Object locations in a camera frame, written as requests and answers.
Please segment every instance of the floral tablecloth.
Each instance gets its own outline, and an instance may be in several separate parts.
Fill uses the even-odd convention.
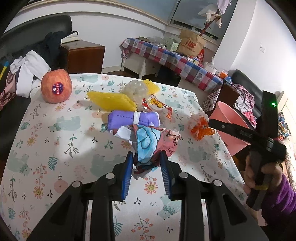
[[[132,79],[103,74],[70,76],[73,91],[68,100],[48,104],[39,96],[30,103],[10,151],[0,186],[0,214],[18,240],[26,240],[69,184],[96,181],[124,162],[128,151],[134,152],[129,142],[107,131],[108,113],[86,98],[89,91],[119,92]],[[189,135],[188,118],[203,112],[195,94],[158,85],[156,97],[173,108],[173,121],[165,127],[181,133],[170,160],[201,181],[222,180],[244,203],[243,180],[219,135],[201,141]],[[116,240],[178,240],[180,204],[165,195],[160,168],[145,178],[132,178],[126,200],[113,202]]]

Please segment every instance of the hand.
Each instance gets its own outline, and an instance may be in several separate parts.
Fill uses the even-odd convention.
[[[282,179],[283,170],[278,163],[267,163],[261,168],[262,173],[271,174],[272,180],[269,184],[268,191],[273,192],[280,184]],[[244,179],[244,191],[246,194],[250,194],[251,189],[255,187],[254,172],[250,164],[250,156],[246,158],[245,171],[241,171],[242,178]]]

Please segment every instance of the pink bucket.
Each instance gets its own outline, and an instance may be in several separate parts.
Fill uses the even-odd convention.
[[[245,121],[239,116],[238,113],[236,113],[234,109],[221,101],[216,103],[216,108],[211,114],[210,119],[215,119],[231,124],[237,124],[249,128]],[[237,139],[236,137],[228,135],[224,132],[218,131],[218,133],[225,143],[231,156],[235,155],[241,149],[249,145],[249,143]]]

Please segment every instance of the silver bolt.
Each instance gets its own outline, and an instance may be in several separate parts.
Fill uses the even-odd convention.
[[[181,177],[181,178],[187,178],[188,177],[188,173],[186,173],[186,172],[180,172],[179,173],[179,177]]]
[[[80,182],[79,181],[75,181],[75,182],[73,182],[72,183],[72,187],[74,187],[74,188],[78,188],[78,187],[80,187]]]
[[[220,186],[222,186],[222,182],[220,180],[215,180],[214,185],[217,187],[220,187]]]
[[[112,172],[106,174],[107,179],[113,179],[114,177],[115,175]]]

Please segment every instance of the purple sticker on fruit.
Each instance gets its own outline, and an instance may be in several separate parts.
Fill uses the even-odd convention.
[[[56,82],[53,86],[52,86],[52,92],[55,95],[60,95],[64,90],[64,86],[61,82]]]

